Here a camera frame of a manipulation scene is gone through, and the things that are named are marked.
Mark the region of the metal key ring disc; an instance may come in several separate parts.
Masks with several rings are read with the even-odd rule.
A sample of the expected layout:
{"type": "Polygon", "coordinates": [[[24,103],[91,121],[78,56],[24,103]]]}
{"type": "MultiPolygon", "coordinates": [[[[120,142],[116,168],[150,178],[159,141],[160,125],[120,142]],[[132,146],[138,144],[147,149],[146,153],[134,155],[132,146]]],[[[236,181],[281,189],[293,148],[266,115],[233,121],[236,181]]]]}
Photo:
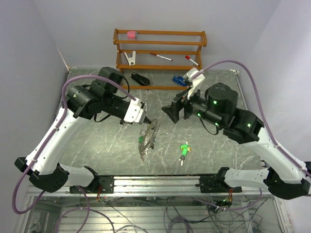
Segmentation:
{"type": "Polygon", "coordinates": [[[149,150],[153,150],[155,147],[156,136],[159,130],[160,121],[159,119],[153,119],[152,123],[145,129],[140,131],[140,136],[143,136],[143,141],[138,142],[138,152],[140,159],[144,162],[144,159],[149,150]]]}

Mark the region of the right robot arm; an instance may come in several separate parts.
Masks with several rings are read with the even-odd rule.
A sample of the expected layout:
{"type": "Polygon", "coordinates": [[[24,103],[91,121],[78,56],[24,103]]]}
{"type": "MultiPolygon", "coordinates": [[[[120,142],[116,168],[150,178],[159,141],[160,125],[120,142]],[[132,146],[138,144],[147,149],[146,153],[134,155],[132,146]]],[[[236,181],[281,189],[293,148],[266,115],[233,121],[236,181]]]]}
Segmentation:
{"type": "Polygon", "coordinates": [[[173,123],[179,121],[179,112],[184,119],[199,117],[222,131],[223,135],[241,144],[269,165],[258,170],[237,170],[222,167],[214,178],[214,186],[220,192],[229,188],[251,187],[266,189],[272,195],[292,200],[311,193],[311,179],[282,154],[282,147],[273,144],[263,121],[254,113],[237,107],[238,93],[223,83],[217,83],[205,91],[187,97],[188,90],[175,96],[170,105],[163,106],[173,123]]]}

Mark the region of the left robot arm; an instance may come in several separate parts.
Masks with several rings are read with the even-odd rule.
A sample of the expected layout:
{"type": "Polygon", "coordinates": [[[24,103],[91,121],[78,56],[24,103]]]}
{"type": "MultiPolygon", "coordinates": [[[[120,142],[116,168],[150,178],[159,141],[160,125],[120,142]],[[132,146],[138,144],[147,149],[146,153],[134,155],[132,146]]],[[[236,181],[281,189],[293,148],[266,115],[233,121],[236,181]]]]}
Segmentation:
{"type": "Polygon", "coordinates": [[[39,145],[27,157],[19,157],[15,166],[29,176],[30,183],[45,192],[53,193],[64,186],[82,187],[96,193],[112,183],[92,168],[72,167],[61,164],[67,144],[77,135],[82,126],[101,112],[120,119],[121,123],[151,124],[146,116],[144,103],[138,98],[126,101],[116,95],[124,75],[111,67],[102,67],[98,78],[90,85],[77,85],[70,90],[63,88],[65,102],[56,119],[39,145]]]}

